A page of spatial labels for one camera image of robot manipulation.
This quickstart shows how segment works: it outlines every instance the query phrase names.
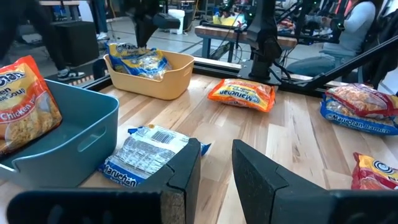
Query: wooden tabletop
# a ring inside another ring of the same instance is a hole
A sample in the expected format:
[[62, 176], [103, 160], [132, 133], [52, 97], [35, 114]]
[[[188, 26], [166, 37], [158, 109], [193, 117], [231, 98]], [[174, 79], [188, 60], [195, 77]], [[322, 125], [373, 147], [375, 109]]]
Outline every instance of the wooden tabletop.
[[[331, 124], [319, 114], [320, 99], [278, 91], [270, 113], [210, 101], [208, 92], [219, 79], [194, 75], [188, 90], [164, 101], [117, 90], [101, 92], [119, 99], [118, 144], [127, 129], [156, 124], [198, 138], [211, 147], [201, 161], [196, 224], [243, 224], [244, 216], [234, 183], [232, 140], [242, 139], [266, 156], [326, 189], [348, 189], [360, 152], [398, 167], [398, 138], [380, 138]], [[120, 187], [94, 173], [82, 187]], [[4, 214], [13, 196], [24, 189], [0, 181]], [[0, 223], [5, 223], [0, 215]]]
[[[235, 41], [238, 33], [235, 33], [234, 30], [228, 30], [223, 28], [197, 26], [195, 27], [195, 34], [199, 37], [201, 35], [217, 37], [214, 39], [224, 39], [227, 36], [227, 39]], [[247, 32], [243, 32], [242, 34], [239, 35], [239, 40], [247, 42], [248, 40], [246, 37], [247, 37]], [[291, 48], [297, 45], [297, 40], [295, 38], [290, 38], [290, 37], [278, 37], [278, 43], [281, 46]]]
[[[40, 1], [42, 6], [60, 6], [61, 1]], [[79, 6], [80, 1], [64, 1], [64, 6]]]

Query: gray shirt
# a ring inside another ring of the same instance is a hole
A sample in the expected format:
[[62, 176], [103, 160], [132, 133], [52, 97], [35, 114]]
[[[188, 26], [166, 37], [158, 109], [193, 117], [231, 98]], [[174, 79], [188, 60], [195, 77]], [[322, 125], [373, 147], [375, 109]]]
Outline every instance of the gray shirt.
[[376, 7], [373, 3], [369, 1], [359, 3], [344, 21], [345, 30], [340, 34], [340, 43], [324, 43], [323, 49], [337, 52], [344, 51], [353, 55], [360, 53], [362, 43], [375, 15]]

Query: orange noodle package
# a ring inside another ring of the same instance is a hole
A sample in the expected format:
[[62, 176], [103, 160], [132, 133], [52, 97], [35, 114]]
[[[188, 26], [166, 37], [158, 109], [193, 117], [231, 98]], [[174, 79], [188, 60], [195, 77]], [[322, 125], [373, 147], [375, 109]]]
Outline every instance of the orange noodle package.
[[271, 86], [256, 82], [224, 79], [209, 92], [207, 98], [229, 105], [269, 112], [274, 106], [275, 91]]
[[0, 68], [0, 155], [58, 126], [57, 104], [31, 56]]

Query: table leg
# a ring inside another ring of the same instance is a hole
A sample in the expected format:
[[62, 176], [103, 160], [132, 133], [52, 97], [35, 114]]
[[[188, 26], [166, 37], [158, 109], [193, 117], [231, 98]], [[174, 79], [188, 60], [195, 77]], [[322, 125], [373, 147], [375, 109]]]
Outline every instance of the table leg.
[[229, 63], [232, 62], [232, 58], [234, 57], [234, 46], [235, 46], [234, 42], [229, 43], [229, 52], [228, 52], [228, 62]]
[[201, 57], [210, 58], [211, 39], [203, 38], [203, 47], [201, 49]]
[[71, 8], [72, 8], [72, 19], [78, 21], [79, 20], [78, 6], [71, 6]]

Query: teal plastic bin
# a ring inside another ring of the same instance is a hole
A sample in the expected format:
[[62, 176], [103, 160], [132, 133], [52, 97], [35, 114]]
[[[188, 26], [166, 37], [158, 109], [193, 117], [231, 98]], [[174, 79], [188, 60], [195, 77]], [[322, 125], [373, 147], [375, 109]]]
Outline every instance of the teal plastic bin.
[[119, 101], [46, 80], [62, 114], [59, 127], [0, 161], [0, 179], [28, 189], [76, 187], [116, 147]]

